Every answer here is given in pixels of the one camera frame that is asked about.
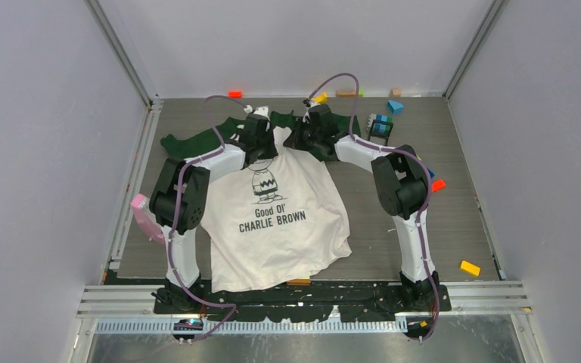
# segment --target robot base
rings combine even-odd
[[[195,296],[204,295],[204,285],[199,280],[195,281],[189,288]],[[166,279],[164,287],[152,293],[154,300],[155,314],[185,314],[197,313],[201,309],[201,304],[191,299],[188,294],[179,286]]]
[[[238,311],[232,316],[235,321],[281,321],[292,322],[325,320],[335,306],[342,322],[391,321],[398,312],[422,312],[429,315],[435,305],[432,289],[426,293],[424,282],[414,287],[405,287],[386,281],[312,281],[309,286],[279,284],[266,290],[230,293],[212,293],[212,282],[197,280],[190,290],[211,303],[234,303]],[[451,310],[446,286],[438,286],[440,311]],[[185,292],[174,284],[157,291],[154,304],[155,314],[198,313],[201,306],[191,301]],[[221,320],[227,309],[208,307],[208,320]]]

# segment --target dark green fabric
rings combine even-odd
[[[294,116],[293,112],[290,113],[279,113],[277,111],[272,111],[270,120],[273,127],[288,127],[294,129],[296,121],[300,116]],[[342,116],[333,114],[333,119],[337,124],[337,127],[341,131],[346,131],[349,128],[350,116]],[[225,140],[228,140],[237,132],[237,126],[242,124],[244,121],[239,119],[234,119],[229,117],[223,124],[217,126],[219,133],[222,134]],[[353,123],[353,132],[356,135],[360,135],[359,124],[357,122],[357,117]],[[220,145],[219,139],[212,129],[204,130],[191,138],[185,140],[178,140],[174,135],[168,134],[165,138],[161,139],[161,146],[166,149],[166,152],[170,157],[175,157],[178,159],[185,159],[188,157],[196,157],[200,154],[205,154],[211,150],[218,148]],[[316,150],[310,152],[317,160],[336,160],[335,157],[325,157]]]

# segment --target white t-shirt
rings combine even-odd
[[[349,219],[323,162],[282,143],[279,155],[208,188],[201,226],[212,240],[213,292],[266,289],[314,275],[351,250]]]

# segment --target white wall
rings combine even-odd
[[[510,2],[451,108],[506,272],[581,361],[581,2]]]
[[[367,95],[441,95],[491,1],[102,3],[144,83],[162,98],[187,98],[230,88],[307,96],[346,71]]]
[[[0,0],[0,362],[57,363],[144,105],[80,0]]]

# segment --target orange block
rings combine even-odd
[[[436,180],[431,185],[431,190],[435,193],[436,191],[444,188],[445,186],[446,186],[446,183],[442,179]]]
[[[310,276],[305,278],[296,278],[294,280],[286,281],[286,285],[290,286],[310,286]]]
[[[355,97],[356,93],[354,89],[340,89],[337,90],[338,97]]]

